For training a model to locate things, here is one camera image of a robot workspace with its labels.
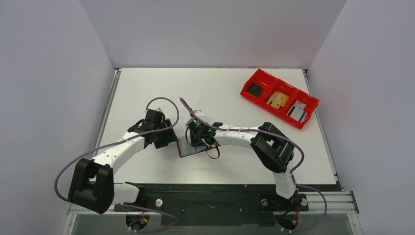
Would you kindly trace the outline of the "red leather card holder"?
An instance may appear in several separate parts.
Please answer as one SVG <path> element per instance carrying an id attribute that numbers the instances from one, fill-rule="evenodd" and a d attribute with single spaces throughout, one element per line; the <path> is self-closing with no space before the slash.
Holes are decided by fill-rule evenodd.
<path id="1" fill-rule="evenodd" d="M 206 146 L 192 146 L 185 140 L 184 137 L 181 137 L 178 139 L 177 148 L 178 148 L 178 153 L 179 153 L 180 158 L 211 150 L 210 147 L 206 147 Z"/>

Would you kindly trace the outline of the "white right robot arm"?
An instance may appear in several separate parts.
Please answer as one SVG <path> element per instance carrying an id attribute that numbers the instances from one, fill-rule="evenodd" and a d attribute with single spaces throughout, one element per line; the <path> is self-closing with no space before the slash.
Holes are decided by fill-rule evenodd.
<path id="1" fill-rule="evenodd" d="M 278 196 L 290 199 L 297 191 L 289 162 L 294 157 L 294 143 L 269 122 L 259 127 L 236 127 L 215 122 L 208 124 L 192 117 L 186 123 L 192 145 L 209 147 L 239 146 L 252 149 L 275 179 Z"/>

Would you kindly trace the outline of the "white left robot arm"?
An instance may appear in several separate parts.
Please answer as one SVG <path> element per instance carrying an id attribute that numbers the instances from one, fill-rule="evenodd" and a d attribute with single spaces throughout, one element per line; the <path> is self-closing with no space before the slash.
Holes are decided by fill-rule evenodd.
<path id="1" fill-rule="evenodd" d="M 131 126 L 117 144 L 91 159 L 80 159 L 69 188 L 69 202 L 99 214 L 112 205 L 146 205 L 144 187 L 135 183 L 115 183 L 114 174 L 138 152 L 150 145 L 156 149 L 176 142 L 170 119 L 161 109 L 149 109 L 146 117 Z"/>

